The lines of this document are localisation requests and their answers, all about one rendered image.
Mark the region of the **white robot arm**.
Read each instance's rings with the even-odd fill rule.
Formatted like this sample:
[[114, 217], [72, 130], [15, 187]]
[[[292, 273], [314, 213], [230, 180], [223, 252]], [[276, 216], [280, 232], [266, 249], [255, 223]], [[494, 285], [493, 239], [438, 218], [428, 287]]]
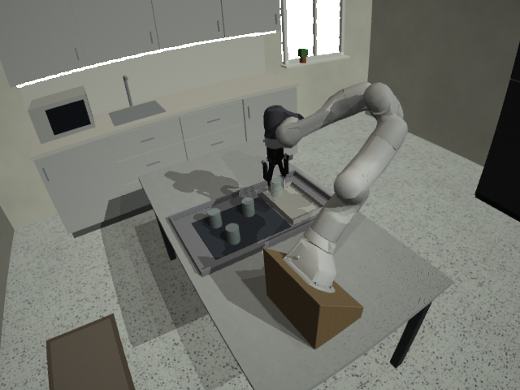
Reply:
[[377, 120], [375, 130], [337, 175], [335, 193], [283, 258], [308, 285], [327, 293], [335, 292], [332, 282], [336, 277], [333, 258], [336, 242], [368, 198], [369, 188], [392, 161], [408, 132], [403, 109], [387, 85], [362, 82], [333, 94], [318, 111], [305, 118], [277, 105], [269, 106], [263, 116], [265, 146], [291, 149], [302, 137], [362, 111], [369, 111]]

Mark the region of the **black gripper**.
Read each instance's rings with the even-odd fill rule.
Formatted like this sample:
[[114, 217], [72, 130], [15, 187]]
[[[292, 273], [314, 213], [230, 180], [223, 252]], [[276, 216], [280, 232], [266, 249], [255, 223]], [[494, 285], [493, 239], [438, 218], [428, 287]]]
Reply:
[[[284, 148], [271, 149], [266, 148], [267, 158], [265, 161], [262, 161], [263, 166], [263, 179], [267, 181], [268, 191], [272, 193], [272, 175], [275, 168], [275, 165], [278, 164], [280, 170], [280, 177], [283, 178], [283, 188], [285, 189], [285, 177], [288, 174], [288, 159], [289, 155], [284, 154]], [[284, 166], [282, 160], [284, 159]], [[269, 162], [269, 169], [267, 169], [267, 163]]]

